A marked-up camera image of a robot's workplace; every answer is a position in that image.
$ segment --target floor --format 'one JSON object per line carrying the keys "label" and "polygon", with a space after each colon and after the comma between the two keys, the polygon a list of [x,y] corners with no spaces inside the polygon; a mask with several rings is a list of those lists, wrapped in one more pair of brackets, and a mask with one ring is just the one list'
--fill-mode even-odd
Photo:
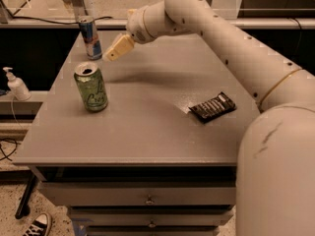
{"label": "floor", "polygon": [[[31,0],[20,10],[20,5],[25,0],[4,0],[9,5],[12,12],[17,12],[17,16],[30,16],[48,19],[73,19],[73,10],[69,5],[61,0]],[[129,8],[139,8],[147,4],[156,3],[160,0],[94,0],[94,13],[96,17],[111,16],[115,19],[125,19],[126,11]],[[237,8],[241,0],[215,0],[214,7],[220,11],[222,16],[233,18],[237,15]],[[223,6],[232,8],[229,10],[221,9]],[[20,125],[16,123],[1,123],[0,139],[7,136],[15,136],[21,133]],[[14,145],[1,143],[1,148],[9,153],[14,149]],[[0,171],[19,170],[21,167],[14,166],[9,160],[0,161]],[[1,183],[0,180],[0,236],[23,235],[32,221],[42,212],[47,211],[53,217],[53,224],[49,236],[73,236],[72,223],[67,216],[67,208],[54,206],[37,189],[31,194],[29,206],[31,213],[20,220],[15,218],[21,196],[23,195],[25,184]],[[219,236],[235,235],[235,216],[225,226],[220,227]]]}

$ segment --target gray tabletop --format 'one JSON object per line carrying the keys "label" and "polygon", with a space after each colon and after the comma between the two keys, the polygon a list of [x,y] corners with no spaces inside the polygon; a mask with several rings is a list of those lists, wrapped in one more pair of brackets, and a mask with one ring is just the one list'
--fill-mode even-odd
{"label": "gray tabletop", "polygon": [[[100,31],[105,50],[118,31]],[[161,37],[120,59],[96,61],[108,106],[90,113],[74,69],[89,61],[75,42],[14,162],[17,165],[235,165],[248,125],[258,116],[253,99],[199,38]],[[201,123],[189,106],[223,91],[233,112]]]}

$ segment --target hand sanitizer bottle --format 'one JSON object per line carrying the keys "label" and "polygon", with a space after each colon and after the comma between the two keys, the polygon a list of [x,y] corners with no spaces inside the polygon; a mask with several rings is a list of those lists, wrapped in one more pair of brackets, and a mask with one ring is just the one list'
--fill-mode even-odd
{"label": "hand sanitizer bottle", "polygon": [[9,72],[12,70],[11,67],[4,67],[3,70],[7,73],[8,77],[8,87],[10,88],[12,94],[16,97],[17,100],[27,100],[31,97],[31,93],[28,90],[26,84],[18,77],[15,77],[14,74]]}

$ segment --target green can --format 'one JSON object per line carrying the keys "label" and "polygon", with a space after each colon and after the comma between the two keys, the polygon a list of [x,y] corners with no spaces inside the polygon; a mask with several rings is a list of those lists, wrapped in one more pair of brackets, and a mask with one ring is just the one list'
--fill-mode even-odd
{"label": "green can", "polygon": [[99,112],[107,106],[104,80],[96,63],[84,62],[78,65],[74,78],[87,110]]}

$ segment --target shoe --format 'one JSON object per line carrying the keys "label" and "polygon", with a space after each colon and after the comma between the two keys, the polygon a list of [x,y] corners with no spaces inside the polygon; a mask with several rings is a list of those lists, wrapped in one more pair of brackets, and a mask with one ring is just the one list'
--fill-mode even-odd
{"label": "shoe", "polygon": [[47,236],[51,228],[51,216],[48,213],[42,213],[30,225],[23,236]]}

